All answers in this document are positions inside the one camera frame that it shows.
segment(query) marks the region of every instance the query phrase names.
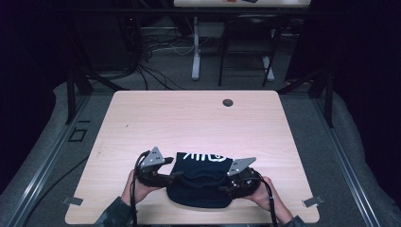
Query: chair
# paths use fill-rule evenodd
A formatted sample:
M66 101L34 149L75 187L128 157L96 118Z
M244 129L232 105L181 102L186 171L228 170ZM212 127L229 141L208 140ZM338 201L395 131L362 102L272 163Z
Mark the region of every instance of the chair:
M266 85L268 74L273 63L276 47L280 41L280 36L286 28L288 19L278 15L239 15L229 20L225 24L221 36L220 69L218 86L221 86L221 79L224 69L249 69L247 67L224 67L225 57L230 55L237 56L256 56L263 63L263 67L252 67L252 70L263 69L264 79L262 85Z

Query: hand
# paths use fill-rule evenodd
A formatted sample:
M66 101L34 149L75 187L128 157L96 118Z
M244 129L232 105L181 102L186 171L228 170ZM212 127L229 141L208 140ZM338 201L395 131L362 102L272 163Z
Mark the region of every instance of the hand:
M266 183L269 184L271 188L271 193L274 197L274 210L278 221L281 224L287 224L293 219L293 215L286 208L283 201L280 199L271 179L268 177L263 177L263 179L265 180ZM266 190L266 186L263 183L260 184L260 186L256 189L256 191L254 191L253 194L244 197L243 199L253 201L262 209L270 211L269 194L268 191Z
M121 200L127 205L131 205L131 182L134 176L133 170L131 170L130 175L127 179L126 186L121 195ZM161 189L161 187L148 187L135 180L135 203L142 201L150 192Z

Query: black cable on floor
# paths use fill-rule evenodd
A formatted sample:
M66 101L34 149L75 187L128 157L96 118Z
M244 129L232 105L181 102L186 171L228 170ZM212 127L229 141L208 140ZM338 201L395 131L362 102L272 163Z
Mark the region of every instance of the black cable on floor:
M39 204L42 202L42 200L47 196L47 194L62 180L64 179L68 174L70 174L72 171L74 171L76 168L78 168L81 164L83 164L86 160L88 160L89 155L85 157L83 160L81 160L79 163L77 163L74 167L72 167L70 170L68 170L66 173L64 173L58 180L56 180L45 192L44 194L39 198L39 200L36 202L36 204L32 207L32 209L29 211L29 214L27 215L25 221L24 221L24 227L27 225L30 217L32 216L33 212L38 208Z
M147 81L147 79L145 78L144 72L142 71L142 64L139 64L139 65L138 65L138 70L137 70L137 71L141 74L142 79L144 80L145 89L148 90L148 81Z
M175 86L177 86L178 88L180 88L181 90L186 90L183 87L181 87L180 85L178 85L177 83L175 83L172 79L170 79L169 77L165 76L162 72L155 70L155 69L151 69L149 67L146 67L143 64L139 64L138 65L138 69L139 69L139 73L141 73L142 77L145 79L145 76L143 74L143 71L147 72L149 75L151 75L154 79L156 79L160 84L162 84L166 89L173 91L174 89L169 87L167 85L167 81L170 81L172 84L174 84ZM160 75L165 79L165 82L160 81L154 74Z

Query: wooden table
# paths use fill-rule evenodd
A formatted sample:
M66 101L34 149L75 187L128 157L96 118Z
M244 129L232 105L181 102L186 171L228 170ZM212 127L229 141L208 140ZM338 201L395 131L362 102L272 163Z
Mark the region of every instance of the wooden table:
M224 99L234 105L226 107ZM272 178L288 209L316 222L312 198L279 96L273 91L124 91L115 93L82 173L65 220L94 223L124 188L139 155L157 146L164 157L177 152L256 157L251 164ZM175 161L163 166L169 174ZM185 207L170 201L166 189L137 205L140 224L268 223L270 214L251 201L234 200L224 209Z
M307 8L310 5L310 0L258 0L255 3L250 3L242 0L235 2L227 0L174 0L175 7L196 7L196 8L211 8L211 7L251 7L251 8Z

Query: sleeve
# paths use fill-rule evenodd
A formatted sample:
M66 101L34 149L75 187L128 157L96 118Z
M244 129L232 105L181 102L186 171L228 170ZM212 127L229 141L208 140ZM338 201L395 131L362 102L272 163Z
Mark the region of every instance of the sleeve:
M131 207L117 197L95 222L99 227L128 226L131 221Z
M306 227L306 225L299 216L296 216L289 223L283 225L283 227Z

